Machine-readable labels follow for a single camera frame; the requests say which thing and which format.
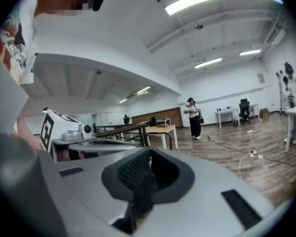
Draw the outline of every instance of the white sneakers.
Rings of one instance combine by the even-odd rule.
[[[284,142],[287,143],[287,138],[284,139]],[[296,145],[296,140],[293,140],[292,142],[294,145]]]

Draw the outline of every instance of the white ceiling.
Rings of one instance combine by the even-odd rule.
[[[123,29],[158,57],[178,79],[201,73],[194,66],[204,60],[223,57],[224,64],[253,59],[240,51],[264,48],[263,43],[275,22],[281,4],[272,0],[212,0],[184,9],[172,16],[164,10],[174,0],[105,0],[97,12]],[[82,14],[96,24],[99,17]],[[195,22],[204,28],[196,30]],[[33,98],[82,96],[115,101],[146,84],[112,72],[64,64],[36,63],[35,83],[27,86]]]
[[[119,74],[77,65],[36,62],[34,83],[25,91],[32,99],[78,97],[119,102],[147,84]]]

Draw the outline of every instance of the white t-shirt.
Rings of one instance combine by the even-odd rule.
[[[34,82],[36,6],[37,0],[19,0],[0,28],[0,60],[18,85]]]
[[[296,106],[296,76],[293,76],[292,79],[288,78],[288,84],[287,84],[287,87],[284,88],[283,94],[286,97],[289,97],[289,95],[294,96],[293,103]]]
[[[188,107],[188,111],[190,111],[190,110],[196,111],[196,109],[199,109],[199,105],[196,103],[193,104],[193,106]],[[196,117],[197,115],[199,115],[199,113],[189,113],[188,117],[193,118],[193,117]]]

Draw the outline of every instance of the black chair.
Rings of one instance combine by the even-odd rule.
[[[157,118],[156,117],[152,117],[150,119],[150,122],[149,122],[149,126],[157,126]]]
[[[239,104],[240,107],[240,114],[239,116],[242,118],[241,123],[244,125],[245,122],[248,122],[249,124],[251,124],[250,120],[249,120],[249,106],[250,106],[250,102],[242,102]]]

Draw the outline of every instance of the wooden floor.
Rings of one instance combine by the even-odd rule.
[[[253,130],[251,137],[258,148],[258,154],[296,165],[296,145],[291,145],[287,154],[284,152],[283,139],[287,131],[285,115],[273,113],[268,120],[259,121],[258,118],[254,118],[251,119],[251,125],[246,123],[244,126],[237,127],[232,126],[232,123],[222,124],[221,129],[218,125],[202,126],[200,140],[192,140],[189,129],[177,129],[178,150],[182,154],[219,163],[239,176],[237,170],[239,161],[246,153],[227,149],[210,141],[205,129],[212,140],[240,151],[252,148],[248,144],[251,140],[247,131]],[[151,137],[150,145],[162,147],[161,138]],[[240,172],[243,180],[260,190],[276,207],[287,199],[293,198],[296,193],[296,167],[258,159],[257,156],[254,158],[247,156],[241,162]]]

